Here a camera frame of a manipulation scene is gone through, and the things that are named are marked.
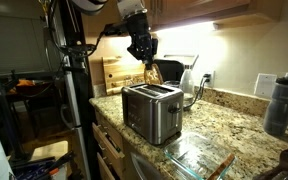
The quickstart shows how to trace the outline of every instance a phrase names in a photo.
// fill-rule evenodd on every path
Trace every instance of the water bottle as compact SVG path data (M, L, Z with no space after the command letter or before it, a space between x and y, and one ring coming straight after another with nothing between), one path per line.
M184 93L183 110L188 111L194 101L194 80L192 76L192 65L185 65L185 70L180 81L180 89Z
M277 78L265 117L264 130L273 136L282 136L288 125L288 73Z

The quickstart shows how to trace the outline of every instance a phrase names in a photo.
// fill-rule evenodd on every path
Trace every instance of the cutting board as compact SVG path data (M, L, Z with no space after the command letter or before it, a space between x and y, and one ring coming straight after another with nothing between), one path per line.
M103 57L106 94L118 94L123 86L144 82L144 67L137 60Z

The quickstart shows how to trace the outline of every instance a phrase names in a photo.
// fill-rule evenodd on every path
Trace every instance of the electrical outlet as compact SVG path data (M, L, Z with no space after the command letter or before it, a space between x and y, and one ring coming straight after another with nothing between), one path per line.
M214 86L214 80L215 80L215 71L205 71L204 74L210 74L211 76L209 77L210 82L205 82L204 86L212 88Z
M262 97L271 97L275 86L275 74L259 73L256 80L254 94Z

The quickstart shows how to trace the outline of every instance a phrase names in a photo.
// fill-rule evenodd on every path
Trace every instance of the kitchen counter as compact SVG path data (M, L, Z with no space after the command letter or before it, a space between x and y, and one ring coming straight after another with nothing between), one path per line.
M280 152L288 149L287 142L264 132L262 118L205 101L196 102L191 111L184 112L181 133L159 146L149 144L123 123L121 95L93 98L90 103L167 179L178 177L173 163L164 155L163 147L186 132L199 133L237 156L227 179L252 179L260 172L277 166Z

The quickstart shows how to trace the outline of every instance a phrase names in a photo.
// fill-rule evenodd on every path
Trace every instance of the toaster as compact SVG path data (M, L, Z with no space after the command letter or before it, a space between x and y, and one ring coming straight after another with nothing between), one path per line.
M150 144L159 145L182 130L183 91L165 85L122 88L123 121Z

